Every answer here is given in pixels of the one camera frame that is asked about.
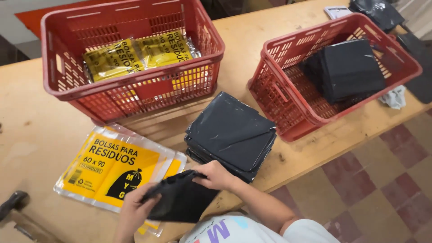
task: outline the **printed shirt graphic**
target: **printed shirt graphic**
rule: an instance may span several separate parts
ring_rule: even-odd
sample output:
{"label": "printed shirt graphic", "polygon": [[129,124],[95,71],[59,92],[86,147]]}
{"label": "printed shirt graphic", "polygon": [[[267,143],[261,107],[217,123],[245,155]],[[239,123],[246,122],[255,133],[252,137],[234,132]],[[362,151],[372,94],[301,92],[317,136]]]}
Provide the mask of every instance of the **printed shirt graphic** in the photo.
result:
{"label": "printed shirt graphic", "polygon": [[283,234],[273,232],[254,220],[230,213],[199,222],[180,243],[340,243],[319,223],[301,219]]}

